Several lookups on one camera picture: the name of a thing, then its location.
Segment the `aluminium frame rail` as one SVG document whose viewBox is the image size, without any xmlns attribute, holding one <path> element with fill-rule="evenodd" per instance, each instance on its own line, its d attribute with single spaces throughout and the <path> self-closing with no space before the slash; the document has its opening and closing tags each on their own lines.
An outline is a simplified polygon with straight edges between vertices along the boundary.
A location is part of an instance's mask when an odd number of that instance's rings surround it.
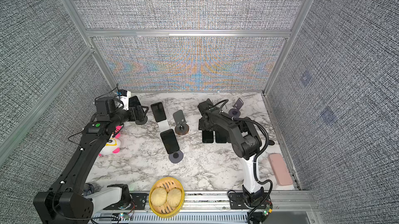
<svg viewBox="0 0 399 224">
<path fill-rule="evenodd" d="M 321 212 L 307 191 L 273 191 L 271 199 L 258 208 L 233 209 L 227 191 L 186 191 L 180 212 L 161 218 L 149 206 L 148 191 L 144 209 L 134 211 L 96 210 L 98 224 L 321 224 Z"/>
</svg>

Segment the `far-left phone pink case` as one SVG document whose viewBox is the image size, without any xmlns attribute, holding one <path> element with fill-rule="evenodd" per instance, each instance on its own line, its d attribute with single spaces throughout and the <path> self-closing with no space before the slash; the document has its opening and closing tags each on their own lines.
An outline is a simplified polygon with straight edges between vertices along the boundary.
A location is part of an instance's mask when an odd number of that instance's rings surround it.
<svg viewBox="0 0 399 224">
<path fill-rule="evenodd" d="M 133 96 L 133 97 L 129 98 L 128 108 L 135 109 L 135 110 L 142 109 L 142 105 L 137 96 Z"/>
</svg>

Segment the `pink striped plush toy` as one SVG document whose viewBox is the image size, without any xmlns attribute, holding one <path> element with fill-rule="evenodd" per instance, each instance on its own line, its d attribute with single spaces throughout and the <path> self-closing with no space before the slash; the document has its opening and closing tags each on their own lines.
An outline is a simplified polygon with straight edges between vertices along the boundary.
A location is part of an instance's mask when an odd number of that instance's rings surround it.
<svg viewBox="0 0 399 224">
<path fill-rule="evenodd" d="M 106 145 L 102 148 L 99 153 L 99 157 L 111 154 L 117 154 L 120 152 L 122 142 L 119 140 L 120 138 L 120 130 L 122 126 L 117 126 L 116 130 L 111 134 L 110 139 L 106 143 Z"/>
</svg>

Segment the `dark grey round stand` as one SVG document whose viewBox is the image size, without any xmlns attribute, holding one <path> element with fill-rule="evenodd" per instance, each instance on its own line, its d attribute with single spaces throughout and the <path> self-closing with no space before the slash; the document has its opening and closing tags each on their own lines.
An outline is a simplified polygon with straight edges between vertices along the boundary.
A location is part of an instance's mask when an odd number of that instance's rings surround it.
<svg viewBox="0 0 399 224">
<path fill-rule="evenodd" d="M 144 125 L 144 124 L 147 123 L 147 121 L 148 121 L 148 117 L 147 117 L 147 116 L 144 116 L 142 119 L 136 119 L 136 120 L 135 120 L 135 123 L 136 123 L 137 125 Z"/>
</svg>

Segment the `purple round stand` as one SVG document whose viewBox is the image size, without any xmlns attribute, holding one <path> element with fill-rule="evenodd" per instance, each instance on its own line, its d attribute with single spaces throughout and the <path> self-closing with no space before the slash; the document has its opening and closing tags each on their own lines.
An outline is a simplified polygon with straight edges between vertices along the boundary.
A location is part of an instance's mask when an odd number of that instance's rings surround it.
<svg viewBox="0 0 399 224">
<path fill-rule="evenodd" d="M 171 163 L 177 164 L 177 163 L 179 163 L 179 162 L 181 162 L 183 160 L 184 155 L 183 155 L 183 152 L 181 150 L 178 150 L 176 152 L 173 152 L 173 153 L 169 154 L 168 158 L 169 158 Z"/>
<path fill-rule="evenodd" d="M 233 105 L 233 108 L 231 108 L 230 110 L 229 110 L 229 116 L 231 116 L 231 117 L 240 117 L 240 115 L 241 115 L 241 112 L 240 112 L 240 110 L 241 110 L 241 108 L 243 107 L 243 105 L 244 105 L 244 102 L 243 102 L 243 100 L 241 99 L 241 98 L 238 98 L 237 99 L 237 101 L 236 101 L 236 103 Z"/>
</svg>

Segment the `pink rectangular case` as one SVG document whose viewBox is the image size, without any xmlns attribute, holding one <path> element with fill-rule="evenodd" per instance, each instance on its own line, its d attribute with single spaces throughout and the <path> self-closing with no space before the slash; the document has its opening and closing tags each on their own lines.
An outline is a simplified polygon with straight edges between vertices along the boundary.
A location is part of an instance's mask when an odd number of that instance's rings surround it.
<svg viewBox="0 0 399 224">
<path fill-rule="evenodd" d="M 293 180 L 289 173 L 288 167 L 279 153 L 272 153 L 268 156 L 271 168 L 279 186 L 289 186 L 293 184 Z"/>
</svg>

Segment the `left steamed bun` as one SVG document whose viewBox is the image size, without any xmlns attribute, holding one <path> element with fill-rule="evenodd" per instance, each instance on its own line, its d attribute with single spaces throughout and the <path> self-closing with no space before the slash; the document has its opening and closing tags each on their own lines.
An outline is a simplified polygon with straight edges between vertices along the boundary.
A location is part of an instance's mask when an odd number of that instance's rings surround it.
<svg viewBox="0 0 399 224">
<path fill-rule="evenodd" d="M 167 201 L 167 194 L 168 192 L 165 188 L 155 188 L 150 196 L 151 204 L 155 207 L 163 206 Z"/>
</svg>

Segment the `purple round stand front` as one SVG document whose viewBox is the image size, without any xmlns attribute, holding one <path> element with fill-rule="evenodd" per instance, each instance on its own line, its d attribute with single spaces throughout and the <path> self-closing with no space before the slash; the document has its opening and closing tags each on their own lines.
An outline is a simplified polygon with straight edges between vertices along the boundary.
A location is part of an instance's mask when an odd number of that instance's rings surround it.
<svg viewBox="0 0 399 224">
<path fill-rule="evenodd" d="M 173 153 L 169 154 L 168 158 L 169 158 L 171 163 L 177 164 L 177 163 L 179 163 L 179 162 L 181 162 L 183 160 L 184 155 L 183 155 L 183 152 L 181 150 L 178 150 L 176 152 L 173 152 Z"/>
</svg>

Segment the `steamed bun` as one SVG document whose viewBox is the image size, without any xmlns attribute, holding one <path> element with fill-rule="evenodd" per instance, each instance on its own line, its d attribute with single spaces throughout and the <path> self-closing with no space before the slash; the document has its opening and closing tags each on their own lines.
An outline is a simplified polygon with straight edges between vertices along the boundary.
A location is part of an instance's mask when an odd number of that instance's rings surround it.
<svg viewBox="0 0 399 224">
<path fill-rule="evenodd" d="M 182 191 L 179 188 L 173 188 L 167 195 L 167 203 L 170 207 L 178 207 L 182 198 Z"/>
<path fill-rule="evenodd" d="M 167 201 L 167 194 L 168 192 L 165 188 L 155 188 L 150 196 L 151 204 L 155 207 L 163 206 Z"/>
</svg>

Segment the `black phone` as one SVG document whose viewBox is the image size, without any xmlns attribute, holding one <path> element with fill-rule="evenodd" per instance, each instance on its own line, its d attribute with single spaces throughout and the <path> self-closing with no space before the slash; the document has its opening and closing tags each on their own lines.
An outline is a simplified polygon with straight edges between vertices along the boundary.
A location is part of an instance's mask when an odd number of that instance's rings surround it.
<svg viewBox="0 0 399 224">
<path fill-rule="evenodd" d="M 167 131 L 160 133 L 160 137 L 168 154 L 172 154 L 180 150 L 173 129 L 169 129 Z"/>
<path fill-rule="evenodd" d="M 224 131 L 215 131 L 215 142 L 217 144 L 227 143 L 227 137 Z"/>
<path fill-rule="evenodd" d="M 214 131 L 202 131 L 202 142 L 205 144 L 212 144 L 215 141 Z"/>
<path fill-rule="evenodd" d="M 165 109 L 162 102 L 151 104 L 154 119 L 157 123 L 167 120 Z"/>
</svg>

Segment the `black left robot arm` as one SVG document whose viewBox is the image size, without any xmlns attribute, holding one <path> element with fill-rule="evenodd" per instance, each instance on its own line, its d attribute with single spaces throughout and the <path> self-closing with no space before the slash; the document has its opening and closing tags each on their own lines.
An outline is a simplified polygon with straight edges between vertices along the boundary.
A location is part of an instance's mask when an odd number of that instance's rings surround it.
<svg viewBox="0 0 399 224">
<path fill-rule="evenodd" d="M 96 113 L 80 132 L 81 140 L 67 166 L 46 192 L 38 192 L 34 207 L 45 224 L 87 224 L 97 221 L 94 213 L 114 205 L 131 207 L 132 197 L 125 184 L 114 184 L 103 192 L 83 195 L 88 174 L 101 150 L 126 122 L 145 124 L 148 106 L 134 96 L 125 104 L 118 97 L 95 99 Z"/>
</svg>

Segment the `yellow bamboo steamer basket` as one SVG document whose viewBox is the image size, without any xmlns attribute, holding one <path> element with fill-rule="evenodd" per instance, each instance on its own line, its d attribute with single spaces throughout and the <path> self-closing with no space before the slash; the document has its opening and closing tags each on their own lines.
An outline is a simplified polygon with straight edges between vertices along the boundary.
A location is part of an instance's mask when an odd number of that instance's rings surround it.
<svg viewBox="0 0 399 224">
<path fill-rule="evenodd" d="M 179 206 L 178 207 L 170 207 L 168 205 L 167 201 L 163 206 L 160 206 L 160 207 L 153 206 L 151 204 L 150 196 L 151 196 L 152 191 L 158 187 L 165 188 L 168 193 L 173 188 L 179 188 L 182 191 L 182 198 L 181 198 L 181 202 L 180 202 Z M 157 216 L 159 216 L 161 218 L 171 218 L 173 216 L 176 216 L 182 209 L 184 201 L 185 201 L 184 188 L 183 188 L 181 182 L 173 177 L 164 177 L 164 178 L 158 180 L 150 190 L 150 194 L 149 194 L 150 209 L 152 210 L 153 213 L 155 213 Z"/>
</svg>

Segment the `purple round stand right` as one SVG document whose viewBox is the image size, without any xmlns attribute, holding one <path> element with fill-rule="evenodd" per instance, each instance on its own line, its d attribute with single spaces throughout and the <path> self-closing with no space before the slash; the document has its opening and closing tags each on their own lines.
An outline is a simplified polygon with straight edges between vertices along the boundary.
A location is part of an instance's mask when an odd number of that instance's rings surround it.
<svg viewBox="0 0 399 224">
<path fill-rule="evenodd" d="M 244 105 L 244 102 L 243 102 L 243 100 L 241 99 L 241 98 L 238 98 L 237 99 L 237 101 L 236 101 L 236 103 L 233 105 L 233 108 L 231 108 L 230 110 L 229 110 L 229 116 L 231 116 L 231 117 L 240 117 L 240 115 L 241 115 L 241 112 L 240 112 L 240 110 L 241 110 L 241 108 L 243 107 L 243 105 Z"/>
</svg>

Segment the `right steamed bun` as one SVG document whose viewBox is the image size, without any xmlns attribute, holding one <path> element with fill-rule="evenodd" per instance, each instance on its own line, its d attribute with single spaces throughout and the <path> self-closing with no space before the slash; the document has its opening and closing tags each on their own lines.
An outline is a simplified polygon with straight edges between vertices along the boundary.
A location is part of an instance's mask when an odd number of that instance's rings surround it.
<svg viewBox="0 0 399 224">
<path fill-rule="evenodd" d="M 179 188 L 173 188 L 167 195 L 167 203 L 170 207 L 178 207 L 182 198 L 182 191 Z"/>
</svg>

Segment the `white phone stand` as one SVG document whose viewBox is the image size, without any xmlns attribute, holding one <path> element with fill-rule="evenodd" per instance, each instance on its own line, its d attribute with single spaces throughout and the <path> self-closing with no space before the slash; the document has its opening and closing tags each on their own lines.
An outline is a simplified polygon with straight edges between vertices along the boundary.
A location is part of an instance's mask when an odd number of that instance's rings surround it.
<svg viewBox="0 0 399 224">
<path fill-rule="evenodd" d="M 158 122 L 158 126 L 159 126 L 160 133 L 168 131 L 170 129 L 168 120 L 163 120 L 163 121 Z"/>
</svg>

